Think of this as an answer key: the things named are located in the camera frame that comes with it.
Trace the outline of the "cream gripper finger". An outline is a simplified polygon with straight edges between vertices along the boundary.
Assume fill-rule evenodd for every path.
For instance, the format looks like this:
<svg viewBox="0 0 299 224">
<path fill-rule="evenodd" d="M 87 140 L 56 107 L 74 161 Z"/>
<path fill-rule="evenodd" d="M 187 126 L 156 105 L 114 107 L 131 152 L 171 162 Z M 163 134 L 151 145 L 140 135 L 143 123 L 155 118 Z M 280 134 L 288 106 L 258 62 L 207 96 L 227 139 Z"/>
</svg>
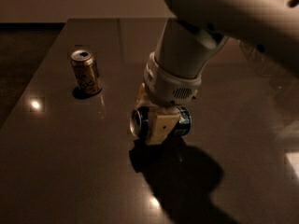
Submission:
<svg viewBox="0 0 299 224">
<path fill-rule="evenodd" d="M 161 144 L 178 123 L 180 114 L 176 107 L 157 108 L 149 112 L 147 145 Z"/>
<path fill-rule="evenodd" d="M 138 95 L 135 102 L 135 108 L 139 108 L 139 107 L 149 107 L 149 108 L 155 107 L 155 104 L 150 100 L 146 92 L 144 83 L 142 83 L 139 87 Z"/>
</svg>

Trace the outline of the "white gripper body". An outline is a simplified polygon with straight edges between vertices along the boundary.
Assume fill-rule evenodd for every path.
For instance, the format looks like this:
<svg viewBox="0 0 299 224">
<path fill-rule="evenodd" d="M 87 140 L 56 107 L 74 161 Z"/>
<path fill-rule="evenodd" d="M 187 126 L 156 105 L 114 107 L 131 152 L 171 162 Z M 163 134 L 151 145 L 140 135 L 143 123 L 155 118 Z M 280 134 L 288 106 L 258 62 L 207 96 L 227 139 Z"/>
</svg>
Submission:
<svg viewBox="0 0 299 224">
<path fill-rule="evenodd" d="M 185 105 L 196 96 L 201 76 L 188 79 L 177 77 L 157 64 L 154 52 L 149 55 L 143 80 L 149 99 L 156 105 Z"/>
</svg>

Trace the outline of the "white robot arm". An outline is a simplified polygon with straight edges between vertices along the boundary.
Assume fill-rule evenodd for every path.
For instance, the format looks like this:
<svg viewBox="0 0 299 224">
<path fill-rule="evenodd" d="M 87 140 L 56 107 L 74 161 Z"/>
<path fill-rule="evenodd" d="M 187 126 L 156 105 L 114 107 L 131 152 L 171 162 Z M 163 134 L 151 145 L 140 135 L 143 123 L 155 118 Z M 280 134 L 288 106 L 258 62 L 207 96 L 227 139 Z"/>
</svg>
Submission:
<svg viewBox="0 0 299 224">
<path fill-rule="evenodd" d="M 148 145 L 185 135 L 207 61 L 229 38 L 299 69 L 299 0 L 164 0 L 173 12 L 148 59 L 130 119 L 132 134 Z"/>
</svg>

